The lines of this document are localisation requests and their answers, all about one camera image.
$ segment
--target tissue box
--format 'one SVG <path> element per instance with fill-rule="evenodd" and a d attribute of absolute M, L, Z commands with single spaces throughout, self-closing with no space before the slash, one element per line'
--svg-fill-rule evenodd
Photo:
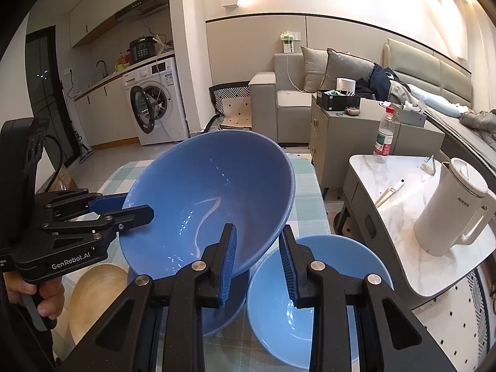
<path fill-rule="evenodd" d="M 329 90 L 317 91 L 317 104 L 326 111 L 344 112 L 346 108 L 360 109 L 359 96 L 344 96 L 344 95 L 327 95 L 324 92 Z"/>
<path fill-rule="evenodd" d="M 391 104 L 394 107 L 394 119 L 402 124 L 409 124 L 411 126 L 423 127 L 426 122 L 426 115 L 421 112 L 408 112 L 401 109 L 399 105 Z"/>

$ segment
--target checkered tablecloth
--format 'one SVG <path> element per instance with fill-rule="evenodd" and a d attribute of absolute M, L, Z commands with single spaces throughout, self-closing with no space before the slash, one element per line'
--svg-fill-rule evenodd
<path fill-rule="evenodd" d="M 295 237 L 330 233 L 326 209 L 322 201 L 321 190 L 313 166 L 307 159 L 288 154 L 296 179 L 296 195 L 288 224 Z M 130 162 L 120 167 L 99 190 L 104 195 L 128 192 L 141 172 L 152 161 Z M 85 219 L 96 218 L 95 214 L 84 216 Z M 277 241 L 262 257 L 265 258 Z M 129 268 L 122 254 L 118 238 L 108 248 L 105 262 L 117 264 L 126 270 Z M 69 305 L 73 288 L 86 269 L 68 274 L 63 278 L 65 286 L 65 306 L 53 331 L 54 352 L 65 359 L 74 348 L 74 341 L 69 328 Z M 207 372 L 289 372 L 298 369 L 281 363 L 271 356 L 259 344 L 253 335 L 243 309 L 227 328 L 214 336 L 204 339 L 205 367 Z"/>

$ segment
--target gray pillow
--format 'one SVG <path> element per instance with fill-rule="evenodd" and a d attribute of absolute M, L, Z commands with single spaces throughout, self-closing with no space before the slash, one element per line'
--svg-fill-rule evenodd
<path fill-rule="evenodd" d="M 340 53 L 327 49 L 327 67 L 324 80 L 319 89 L 336 89 L 338 78 L 348 78 L 358 81 L 360 78 L 368 81 L 374 69 L 374 63 L 361 57 Z"/>
<path fill-rule="evenodd" d="M 327 51 L 301 46 L 305 63 L 305 86 L 303 92 L 317 92 L 326 75 Z"/>

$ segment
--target light blue bowl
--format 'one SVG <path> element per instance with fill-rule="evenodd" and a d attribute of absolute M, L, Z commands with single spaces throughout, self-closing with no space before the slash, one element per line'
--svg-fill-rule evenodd
<path fill-rule="evenodd" d="M 127 283 L 130 284 L 134 281 L 138 275 L 129 268 L 127 275 Z M 203 308 L 201 321 L 203 326 L 203 335 L 210 336 L 212 334 L 218 333 L 224 327 L 228 326 L 241 312 L 243 306 L 245 305 L 246 291 L 248 290 L 248 283 L 250 282 L 250 271 L 247 270 L 244 273 L 233 278 L 231 281 L 231 287 L 229 289 L 229 298 L 227 298 L 226 303 L 220 309 L 210 309 Z M 162 324 L 160 325 L 160 335 L 165 335 L 165 326 L 167 325 L 167 313 L 169 311 L 168 307 L 164 307 L 162 313 Z"/>
<path fill-rule="evenodd" d="M 138 177 L 123 208 L 150 205 L 149 225 L 122 235 L 121 248 L 138 274 L 173 275 L 237 229 L 232 276 L 247 271 L 276 240 L 295 197 L 295 176 L 283 150 L 260 134 L 229 130 L 190 138 L 165 152 Z"/>
<path fill-rule="evenodd" d="M 308 246 L 316 260 L 341 274 L 364 278 L 380 275 L 390 287 L 391 277 L 383 262 L 367 247 L 338 235 L 314 235 L 296 240 Z M 248 288 L 246 308 L 251 328 L 259 342 L 275 358 L 308 369 L 312 349 L 313 308 L 296 309 L 289 299 L 279 249 L 260 264 Z M 358 359 L 357 331 L 353 307 L 348 307 L 351 361 Z"/>

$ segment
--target washing machine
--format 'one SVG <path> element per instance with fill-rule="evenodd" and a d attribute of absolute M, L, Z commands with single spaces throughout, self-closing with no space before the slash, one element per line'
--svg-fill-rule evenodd
<path fill-rule="evenodd" d="M 189 138 L 174 57 L 152 61 L 123 79 L 141 145 Z"/>

